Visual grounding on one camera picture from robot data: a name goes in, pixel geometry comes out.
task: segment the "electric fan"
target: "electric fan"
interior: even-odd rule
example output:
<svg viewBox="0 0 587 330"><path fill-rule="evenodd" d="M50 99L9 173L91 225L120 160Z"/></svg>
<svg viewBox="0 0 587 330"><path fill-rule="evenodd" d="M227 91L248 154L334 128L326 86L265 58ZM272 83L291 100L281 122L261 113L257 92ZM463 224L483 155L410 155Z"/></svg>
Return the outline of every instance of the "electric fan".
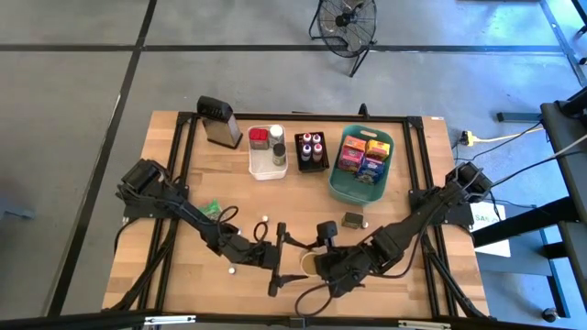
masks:
<svg viewBox="0 0 587 330"><path fill-rule="evenodd" d="M312 36L316 20L319 37ZM312 40L322 39L338 56L357 58L350 72L352 77L377 42L373 40L376 25L377 5L374 0L320 0L308 34Z"/></svg>

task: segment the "fan grille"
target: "fan grille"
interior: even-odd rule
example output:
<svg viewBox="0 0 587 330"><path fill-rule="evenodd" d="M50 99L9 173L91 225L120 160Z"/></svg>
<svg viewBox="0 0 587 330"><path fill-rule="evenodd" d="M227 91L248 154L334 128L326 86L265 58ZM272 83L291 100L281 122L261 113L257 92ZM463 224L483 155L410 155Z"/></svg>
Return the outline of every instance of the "fan grille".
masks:
<svg viewBox="0 0 587 330"><path fill-rule="evenodd" d="M353 58L373 40L377 5L374 0L323 0L317 19L327 47L338 56Z"/></svg>

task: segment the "green object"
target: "green object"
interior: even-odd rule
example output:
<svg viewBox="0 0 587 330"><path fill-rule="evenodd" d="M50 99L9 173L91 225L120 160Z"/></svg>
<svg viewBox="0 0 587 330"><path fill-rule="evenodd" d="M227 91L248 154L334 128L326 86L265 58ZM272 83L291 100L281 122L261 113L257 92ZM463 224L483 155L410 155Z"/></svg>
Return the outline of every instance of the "green object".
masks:
<svg viewBox="0 0 587 330"><path fill-rule="evenodd" d="M198 207L198 210L200 210L200 212L212 220L217 220L220 213L222 213L222 207L220 207L220 204L216 198L212 201L212 203Z"/></svg>
<svg viewBox="0 0 587 330"><path fill-rule="evenodd" d="M390 145L389 157L384 162L385 170L383 171L381 179L377 183L362 183L355 179L354 173L338 169L338 157L340 156L342 144L347 136L360 138L365 141L375 139ZM383 192L385 192L385 183L387 182L387 174L389 174L389 169L392 164L392 156L393 139L389 136L389 134L361 125L351 125L345 127L345 129L342 131L340 146L338 146L336 160L337 165L332 169L330 178L328 179L330 194L341 202L363 206L380 200L383 197Z"/></svg>

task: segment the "small black box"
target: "small black box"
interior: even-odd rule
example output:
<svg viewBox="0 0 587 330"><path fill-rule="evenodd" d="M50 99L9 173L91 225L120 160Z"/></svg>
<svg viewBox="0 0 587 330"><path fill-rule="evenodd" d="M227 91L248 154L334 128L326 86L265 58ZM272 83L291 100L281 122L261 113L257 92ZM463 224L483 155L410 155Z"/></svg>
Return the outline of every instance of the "small black box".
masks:
<svg viewBox="0 0 587 330"><path fill-rule="evenodd" d="M348 228L362 228L363 227L363 215L362 214L353 214L351 212L346 212L345 216L342 217L342 226Z"/></svg>

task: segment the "green basket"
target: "green basket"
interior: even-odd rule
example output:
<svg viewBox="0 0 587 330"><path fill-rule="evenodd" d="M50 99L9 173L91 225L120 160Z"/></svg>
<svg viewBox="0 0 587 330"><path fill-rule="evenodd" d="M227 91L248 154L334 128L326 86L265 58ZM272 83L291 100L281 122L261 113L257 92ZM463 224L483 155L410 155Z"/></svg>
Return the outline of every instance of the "green basket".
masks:
<svg viewBox="0 0 587 330"><path fill-rule="evenodd" d="M366 184L359 182L355 179L355 174L338 169L338 157L340 156L342 144L344 143L347 136L352 136L363 140L376 139L390 145L389 157L385 160L385 170L383 171L383 176L377 183ZM330 179L328 179L330 194L332 194L334 198L340 200L341 202L359 204L363 206L380 200L383 197L383 192L385 192L385 183L387 182L387 174L389 173L389 169L391 167L392 155L393 139L387 133L360 125L351 125L345 127L345 129L342 131L340 146L338 146L338 154L335 159L336 163L335 166L333 166L332 172L330 173Z"/></svg>

